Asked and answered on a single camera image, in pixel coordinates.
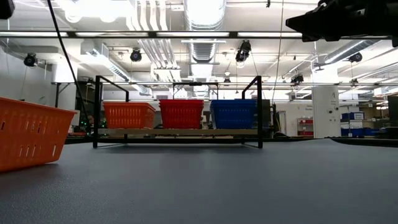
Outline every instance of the gray table surface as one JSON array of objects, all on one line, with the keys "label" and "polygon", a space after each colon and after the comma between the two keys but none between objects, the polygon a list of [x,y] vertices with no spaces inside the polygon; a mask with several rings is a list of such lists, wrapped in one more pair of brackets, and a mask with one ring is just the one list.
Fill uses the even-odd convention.
[{"label": "gray table surface", "polygon": [[398,223],[398,149],[68,145],[0,174],[0,223]]}]

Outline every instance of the wooden shelf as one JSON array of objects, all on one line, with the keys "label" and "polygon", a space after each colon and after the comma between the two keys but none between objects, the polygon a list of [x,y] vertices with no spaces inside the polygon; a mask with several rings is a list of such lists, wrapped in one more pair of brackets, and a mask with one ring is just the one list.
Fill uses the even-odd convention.
[{"label": "wooden shelf", "polygon": [[256,135],[256,129],[99,129],[98,134]]}]

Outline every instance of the ceiling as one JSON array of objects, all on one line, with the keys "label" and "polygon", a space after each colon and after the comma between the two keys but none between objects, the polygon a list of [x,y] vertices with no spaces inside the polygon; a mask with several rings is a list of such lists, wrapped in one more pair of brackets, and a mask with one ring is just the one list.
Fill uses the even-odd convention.
[{"label": "ceiling", "polygon": [[[50,13],[46,8],[46,1],[14,0],[14,2],[16,4],[15,14],[9,20],[9,25],[7,21],[0,21],[1,30],[54,30]],[[227,0],[223,30],[279,32],[282,27],[282,31],[292,31],[284,25],[285,20],[290,17],[299,16],[315,8],[318,1],[286,0],[284,1],[283,13],[282,0],[271,1],[270,8],[265,7],[265,2],[256,0]],[[181,0],[168,0],[166,3],[168,5],[166,20],[169,29],[185,30],[184,12],[174,10],[175,8],[182,7],[183,2]],[[58,5],[55,0],[53,1],[53,6],[56,7],[58,25],[61,30],[128,30],[124,17],[119,17],[111,23],[102,22],[99,18],[95,17],[84,17],[77,23],[70,23],[65,19],[64,11],[57,7]],[[105,66],[86,61],[85,55],[81,55],[80,53],[82,41],[81,39],[65,40],[68,53],[75,62],[81,65],[78,75],[91,77],[104,75],[112,77],[113,74]],[[187,44],[182,44],[180,39],[172,39],[171,41],[177,63],[181,68],[181,77],[190,76],[190,57]],[[263,75],[265,80],[274,83],[277,77],[277,81],[282,82],[283,79],[281,77],[289,78],[293,75],[288,75],[289,71],[301,64],[303,60],[308,60],[314,55],[327,55],[352,40],[341,40],[338,42],[319,40],[315,43],[303,43],[301,40],[292,39],[253,39],[250,40],[252,54],[246,60],[243,68],[237,68],[234,61],[236,49],[242,40],[226,39],[225,41],[224,44],[219,44],[218,46],[215,57],[217,65],[213,67],[213,76],[219,77],[222,82],[224,73],[230,72],[230,76],[234,77],[233,80],[235,80],[235,77],[238,77],[239,82],[248,82],[248,80],[256,75]],[[137,39],[96,39],[95,42],[97,44],[104,43],[109,47],[109,56],[119,66],[131,73],[131,76],[142,81],[150,80],[151,62],[145,52],[143,52],[143,58],[140,62],[131,62],[129,59],[132,49],[140,47]],[[11,39],[10,45],[18,47],[60,47],[57,39]],[[391,51],[390,53],[377,57],[389,50]],[[340,81],[348,82],[357,75],[377,70],[398,61],[398,53],[393,51],[391,41],[388,40],[382,40],[372,47],[361,51],[361,53],[364,56],[364,60],[358,64],[354,63],[351,65],[349,62],[338,62],[336,64]],[[305,76],[306,82],[311,81],[310,65],[310,62],[305,62],[299,66],[298,72]],[[385,79],[385,77],[395,77],[397,74],[398,71],[382,73],[366,80],[366,82],[378,82],[383,78]]]}]

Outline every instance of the black cable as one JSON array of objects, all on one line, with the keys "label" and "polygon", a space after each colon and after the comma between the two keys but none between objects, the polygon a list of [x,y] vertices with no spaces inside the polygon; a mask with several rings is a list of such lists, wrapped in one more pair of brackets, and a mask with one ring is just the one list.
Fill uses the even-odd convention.
[{"label": "black cable", "polygon": [[62,37],[61,37],[61,33],[60,33],[60,29],[59,29],[58,23],[57,23],[57,19],[55,18],[54,9],[52,8],[51,0],[47,0],[47,3],[48,3],[48,5],[49,5],[49,10],[50,10],[50,13],[51,13],[52,21],[54,22],[55,30],[57,31],[58,40],[60,41],[63,54],[65,55],[65,58],[67,59],[67,62],[68,62],[70,71],[71,71],[72,76],[73,76],[73,80],[75,81],[77,93],[78,93],[78,95],[79,95],[79,97],[80,97],[80,100],[81,100],[81,106],[83,107],[83,112],[84,112],[85,117],[86,117],[86,120],[87,120],[87,122],[88,122],[89,119],[88,119],[88,115],[87,115],[87,110],[86,110],[85,102],[84,102],[83,96],[81,95],[79,83],[77,82],[77,78],[76,78],[75,72],[73,71],[72,64],[70,63],[69,56],[68,56],[68,52],[67,52],[67,50],[66,50],[66,48],[65,48],[65,46],[64,46],[64,44],[63,44]]}]

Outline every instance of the red basket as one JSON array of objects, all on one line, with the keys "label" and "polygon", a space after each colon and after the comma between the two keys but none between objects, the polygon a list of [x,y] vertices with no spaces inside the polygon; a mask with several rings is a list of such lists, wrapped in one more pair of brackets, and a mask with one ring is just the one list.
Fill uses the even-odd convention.
[{"label": "red basket", "polygon": [[160,100],[163,128],[199,129],[203,100]]},{"label": "red basket", "polygon": [[108,128],[154,127],[155,108],[148,103],[104,103]]},{"label": "red basket", "polygon": [[74,114],[0,98],[0,172],[59,160]]}]

